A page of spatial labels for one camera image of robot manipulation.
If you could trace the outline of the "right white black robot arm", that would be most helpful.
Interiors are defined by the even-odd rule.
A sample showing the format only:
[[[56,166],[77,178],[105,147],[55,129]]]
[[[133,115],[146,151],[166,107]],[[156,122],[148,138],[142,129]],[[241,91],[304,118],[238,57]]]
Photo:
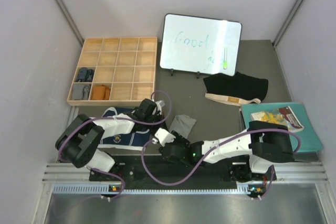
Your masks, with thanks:
[[[252,121],[242,132],[219,140],[190,143],[176,132],[158,129],[154,137],[160,144],[162,157],[186,166],[216,164],[223,160],[243,157],[243,177],[256,180],[266,174],[273,164],[294,162],[290,136],[286,126]]]

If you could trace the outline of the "grey underwear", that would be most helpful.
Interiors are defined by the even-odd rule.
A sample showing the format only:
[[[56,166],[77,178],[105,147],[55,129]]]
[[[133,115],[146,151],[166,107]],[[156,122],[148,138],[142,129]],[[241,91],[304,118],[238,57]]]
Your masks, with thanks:
[[[176,132],[184,138],[188,138],[196,119],[193,119],[185,114],[176,115],[170,125],[169,131]]]

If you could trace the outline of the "black underwear beige waistband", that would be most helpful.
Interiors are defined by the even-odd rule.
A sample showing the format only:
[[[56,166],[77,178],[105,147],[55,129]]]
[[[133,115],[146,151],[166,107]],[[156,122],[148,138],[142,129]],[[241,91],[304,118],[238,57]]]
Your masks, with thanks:
[[[269,81],[237,72],[234,76],[223,73],[203,79],[205,98],[227,105],[260,104],[268,92]]]

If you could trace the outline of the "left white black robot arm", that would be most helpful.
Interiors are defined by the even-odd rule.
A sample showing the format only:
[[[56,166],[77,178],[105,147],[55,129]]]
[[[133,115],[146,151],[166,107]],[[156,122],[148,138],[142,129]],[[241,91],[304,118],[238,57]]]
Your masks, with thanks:
[[[139,150],[155,133],[166,118],[164,101],[144,99],[134,109],[109,108],[100,118],[78,115],[56,141],[58,157],[76,168],[93,168],[101,171],[107,180],[114,180],[119,168],[113,157],[99,145]]]

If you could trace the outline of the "navy blue white underwear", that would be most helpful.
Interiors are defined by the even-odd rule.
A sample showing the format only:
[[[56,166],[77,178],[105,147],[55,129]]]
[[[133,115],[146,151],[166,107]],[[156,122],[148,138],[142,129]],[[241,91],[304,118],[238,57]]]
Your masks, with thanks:
[[[103,113],[103,117],[119,116],[131,112],[132,109],[109,107]],[[104,136],[100,141],[99,148],[119,148],[124,150],[141,151],[143,145],[149,141],[150,132],[143,128],[141,131],[130,134],[117,134],[115,136]]]

